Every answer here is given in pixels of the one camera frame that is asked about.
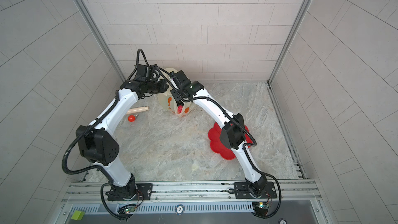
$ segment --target mounting plate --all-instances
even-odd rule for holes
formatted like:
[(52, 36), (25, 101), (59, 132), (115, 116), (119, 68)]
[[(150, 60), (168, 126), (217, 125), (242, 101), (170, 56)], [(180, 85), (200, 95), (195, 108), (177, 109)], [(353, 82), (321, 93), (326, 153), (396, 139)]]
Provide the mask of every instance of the mounting plate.
[[(137, 190), (141, 191), (143, 196), (140, 194), (140, 201), (142, 200), (142, 197), (144, 197), (144, 201), (148, 201), (150, 199), (150, 195), (152, 194), (152, 183), (136, 183), (137, 185)], [(125, 199), (121, 197), (114, 197), (111, 195), (108, 195), (108, 201), (126, 201)], [(138, 201), (138, 195), (136, 194), (132, 199), (129, 201)]]
[[(237, 189), (240, 191), (249, 191), (248, 185), (249, 185), (248, 182), (234, 183), (234, 189)], [(275, 189), (275, 191), (273, 191), (272, 189), (275, 189), (274, 183), (271, 181), (268, 181), (264, 190), (269, 193), (271, 198), (276, 198), (277, 197), (276, 189)], [(256, 199), (256, 198), (252, 197), (249, 192), (240, 192), (240, 191), (235, 192), (236, 199)], [(261, 198), (268, 198), (268, 195), (265, 193)]]

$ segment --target yellow-green cube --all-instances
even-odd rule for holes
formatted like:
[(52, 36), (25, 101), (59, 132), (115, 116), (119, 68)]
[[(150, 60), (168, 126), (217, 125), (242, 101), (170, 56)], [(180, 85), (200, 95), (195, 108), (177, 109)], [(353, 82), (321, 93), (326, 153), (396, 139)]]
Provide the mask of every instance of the yellow-green cube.
[(83, 211), (76, 210), (73, 213), (71, 219), (72, 220), (81, 220), (83, 218), (83, 216), (84, 216), (84, 212)]

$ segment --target red flower-shaped mat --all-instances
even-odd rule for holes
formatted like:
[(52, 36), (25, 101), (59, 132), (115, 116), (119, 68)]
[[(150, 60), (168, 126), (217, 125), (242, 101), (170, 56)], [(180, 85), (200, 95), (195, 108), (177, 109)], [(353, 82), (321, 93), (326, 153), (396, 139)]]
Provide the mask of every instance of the red flower-shaped mat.
[[(219, 153), (221, 157), (226, 160), (234, 159), (236, 157), (234, 152), (232, 152), (230, 149), (228, 149), (222, 144), (222, 142), (220, 141), (220, 134), (221, 134), (221, 128), (218, 126), (217, 122), (215, 122), (213, 128), (211, 128), (208, 133), (211, 150), (214, 151), (215, 153)], [(252, 140), (246, 134), (245, 137), (246, 137), (246, 142), (253, 143)]]

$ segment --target translucent plastic bag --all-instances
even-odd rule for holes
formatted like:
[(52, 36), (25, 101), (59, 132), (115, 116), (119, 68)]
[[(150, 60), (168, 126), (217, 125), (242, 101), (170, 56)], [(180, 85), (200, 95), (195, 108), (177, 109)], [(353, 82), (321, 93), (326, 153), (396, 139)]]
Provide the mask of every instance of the translucent plastic bag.
[[(177, 70), (174, 68), (166, 68), (165, 70), (167, 72), (177, 72)], [(167, 74), (164, 73), (164, 76), (171, 80)], [(191, 112), (193, 108), (195, 108), (196, 104), (193, 102), (176, 102), (172, 96), (172, 93), (170, 92), (172, 89), (173, 88), (169, 86), (166, 92), (157, 94), (158, 101), (160, 105), (167, 111), (176, 114), (178, 117), (184, 117)]]

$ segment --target gray marble surface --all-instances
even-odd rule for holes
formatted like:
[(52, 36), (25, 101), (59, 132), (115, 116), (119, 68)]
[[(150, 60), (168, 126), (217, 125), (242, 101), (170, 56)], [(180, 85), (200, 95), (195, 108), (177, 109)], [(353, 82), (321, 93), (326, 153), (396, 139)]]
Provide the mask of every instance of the gray marble surface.
[[(293, 161), (282, 134), (275, 109), (264, 83), (203, 83), (222, 106), (244, 117), (257, 141), (250, 151), (264, 172), (278, 179), (296, 179)], [(133, 107), (149, 106), (135, 122), (127, 116), (116, 128), (120, 159), (136, 181), (193, 181), (244, 179), (235, 158), (225, 160), (210, 149), (207, 136), (214, 120), (200, 107), (185, 117), (164, 110), (157, 96), (139, 100)], [(87, 182), (106, 178), (89, 171)]]

